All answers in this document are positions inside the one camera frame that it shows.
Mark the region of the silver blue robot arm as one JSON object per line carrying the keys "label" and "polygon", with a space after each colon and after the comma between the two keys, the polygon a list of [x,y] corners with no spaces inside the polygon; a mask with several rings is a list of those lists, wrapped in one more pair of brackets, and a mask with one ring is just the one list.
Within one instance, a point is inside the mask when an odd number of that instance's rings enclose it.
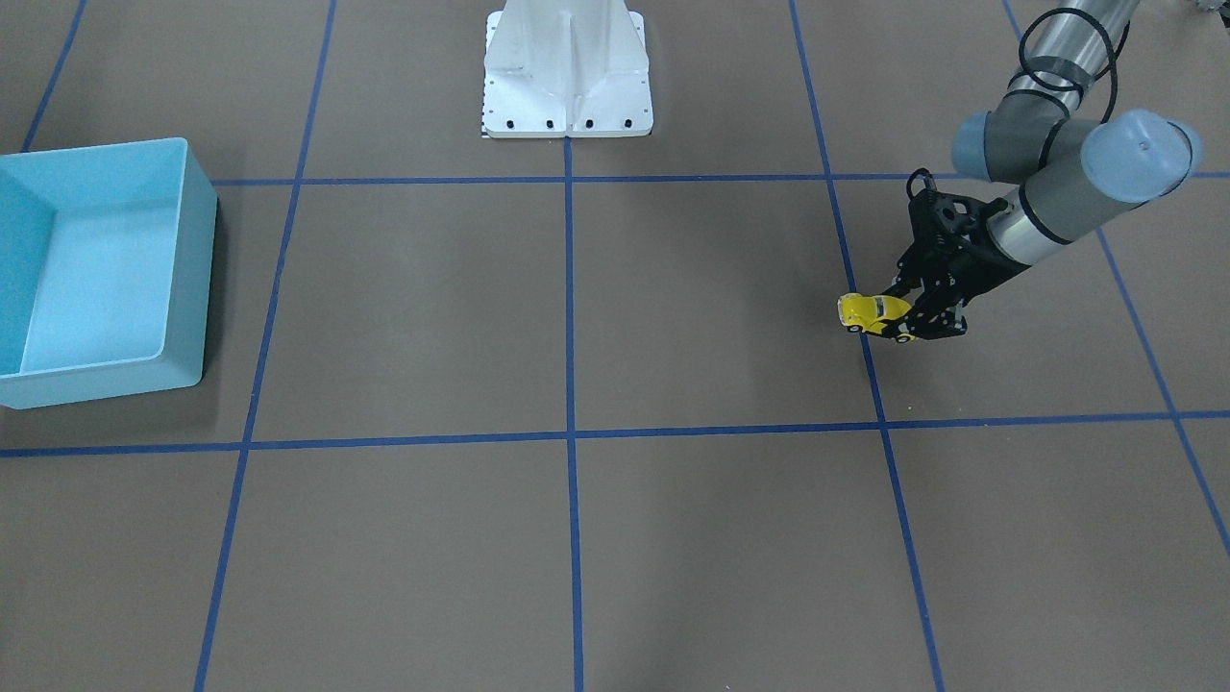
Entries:
{"label": "silver blue robot arm", "polygon": [[967,118],[950,146],[958,175],[1011,191],[980,202],[914,171],[911,245],[883,293],[840,297],[847,332],[899,343],[964,334],[972,299],[1194,175],[1203,150],[1192,128],[1148,109],[1116,113],[1135,9],[1063,1],[1023,31],[996,109]]}

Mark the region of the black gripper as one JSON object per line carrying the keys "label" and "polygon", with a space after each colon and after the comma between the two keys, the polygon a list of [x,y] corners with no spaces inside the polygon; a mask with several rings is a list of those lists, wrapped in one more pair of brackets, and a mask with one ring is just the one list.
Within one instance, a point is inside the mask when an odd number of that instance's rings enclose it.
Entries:
{"label": "black gripper", "polygon": [[930,171],[910,175],[907,197],[911,245],[879,295],[918,301],[903,321],[918,340],[963,336],[966,305],[1027,268],[1000,250],[990,232],[990,222],[1009,211],[1009,202],[943,193]]}

